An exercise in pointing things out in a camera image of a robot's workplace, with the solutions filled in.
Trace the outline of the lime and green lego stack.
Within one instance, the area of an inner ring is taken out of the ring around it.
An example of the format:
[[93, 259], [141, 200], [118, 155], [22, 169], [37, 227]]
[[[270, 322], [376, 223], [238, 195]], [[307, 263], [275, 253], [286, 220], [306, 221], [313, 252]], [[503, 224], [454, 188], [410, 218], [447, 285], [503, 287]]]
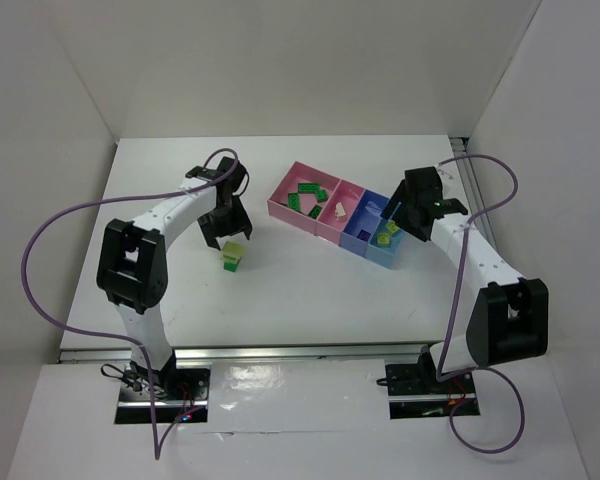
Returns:
[[221, 250], [224, 269], [235, 272], [244, 255], [244, 246], [232, 241], [227, 241]]

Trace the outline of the lime green small lego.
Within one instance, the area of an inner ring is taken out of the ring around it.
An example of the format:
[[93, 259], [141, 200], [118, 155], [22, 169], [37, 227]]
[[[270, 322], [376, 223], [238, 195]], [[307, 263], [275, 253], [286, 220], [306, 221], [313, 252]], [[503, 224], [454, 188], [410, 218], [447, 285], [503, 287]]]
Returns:
[[400, 227], [393, 221], [390, 221], [386, 224], [386, 231], [391, 235], [395, 235], [399, 232]]

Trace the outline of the dark blue lego brick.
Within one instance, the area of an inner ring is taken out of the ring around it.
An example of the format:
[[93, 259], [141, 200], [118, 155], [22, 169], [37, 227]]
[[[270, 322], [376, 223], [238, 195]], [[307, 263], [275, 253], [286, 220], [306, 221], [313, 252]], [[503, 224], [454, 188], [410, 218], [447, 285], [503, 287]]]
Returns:
[[369, 243], [371, 238], [372, 238], [372, 233], [367, 230], [364, 230], [364, 229], [361, 229], [357, 234], [357, 239], [359, 239], [365, 243]]

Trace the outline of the green lego brick with studs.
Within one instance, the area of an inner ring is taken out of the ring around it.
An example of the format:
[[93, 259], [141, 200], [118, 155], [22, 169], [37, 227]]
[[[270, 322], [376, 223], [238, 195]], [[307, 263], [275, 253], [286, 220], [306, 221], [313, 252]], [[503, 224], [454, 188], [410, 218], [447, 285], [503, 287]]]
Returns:
[[315, 192], [316, 201], [318, 203], [326, 202], [329, 198], [329, 194], [325, 189], [318, 189]]

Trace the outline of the lime green square lego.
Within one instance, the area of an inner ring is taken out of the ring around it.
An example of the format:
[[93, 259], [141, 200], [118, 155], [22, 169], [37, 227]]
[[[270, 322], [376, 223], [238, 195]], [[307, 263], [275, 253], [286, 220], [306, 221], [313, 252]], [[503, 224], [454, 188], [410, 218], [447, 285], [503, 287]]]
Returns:
[[376, 243], [379, 247], [388, 248], [391, 244], [391, 235], [387, 232], [378, 233]]

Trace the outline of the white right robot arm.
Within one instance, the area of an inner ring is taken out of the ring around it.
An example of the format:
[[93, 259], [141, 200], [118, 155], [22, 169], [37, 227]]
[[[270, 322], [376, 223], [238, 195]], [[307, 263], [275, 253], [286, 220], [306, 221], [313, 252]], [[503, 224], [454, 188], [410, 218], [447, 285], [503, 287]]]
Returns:
[[439, 382], [475, 369], [540, 357], [549, 343], [549, 291], [500, 257], [434, 167], [407, 170], [382, 217], [438, 247], [457, 269], [444, 339], [420, 364]]

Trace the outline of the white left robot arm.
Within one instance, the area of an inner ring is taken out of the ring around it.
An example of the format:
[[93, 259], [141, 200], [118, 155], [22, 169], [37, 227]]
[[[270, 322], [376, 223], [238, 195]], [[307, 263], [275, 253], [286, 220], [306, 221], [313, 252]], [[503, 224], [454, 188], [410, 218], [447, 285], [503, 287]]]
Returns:
[[176, 370], [160, 310], [169, 247], [193, 224], [216, 250], [220, 238], [250, 237], [253, 231], [238, 193], [248, 171], [234, 150], [219, 152], [223, 158], [216, 167], [194, 167], [173, 196], [132, 220], [113, 219], [104, 230], [97, 286], [116, 306], [126, 335], [140, 342], [132, 346], [132, 371], [163, 389], [174, 384]]

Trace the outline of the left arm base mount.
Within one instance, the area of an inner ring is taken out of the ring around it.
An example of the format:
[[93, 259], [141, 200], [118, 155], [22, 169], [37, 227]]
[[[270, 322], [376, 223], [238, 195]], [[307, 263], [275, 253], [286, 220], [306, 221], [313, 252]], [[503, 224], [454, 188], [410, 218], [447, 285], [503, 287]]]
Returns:
[[[105, 363], [102, 376], [120, 382], [114, 423], [116, 425], [150, 424], [149, 383], [129, 366], [124, 368]], [[181, 416], [181, 423], [206, 423], [210, 368], [177, 369], [175, 379], [167, 386], [155, 389], [158, 424], [170, 424]]]

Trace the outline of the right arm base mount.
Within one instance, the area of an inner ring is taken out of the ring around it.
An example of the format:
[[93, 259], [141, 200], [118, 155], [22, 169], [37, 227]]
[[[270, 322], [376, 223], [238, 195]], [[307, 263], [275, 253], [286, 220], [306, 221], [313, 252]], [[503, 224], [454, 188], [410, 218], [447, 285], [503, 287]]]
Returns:
[[376, 384], [388, 394], [392, 420], [442, 418], [452, 411], [457, 416], [480, 415], [473, 377], [464, 374], [439, 382], [429, 346], [423, 346], [415, 360], [386, 364]]

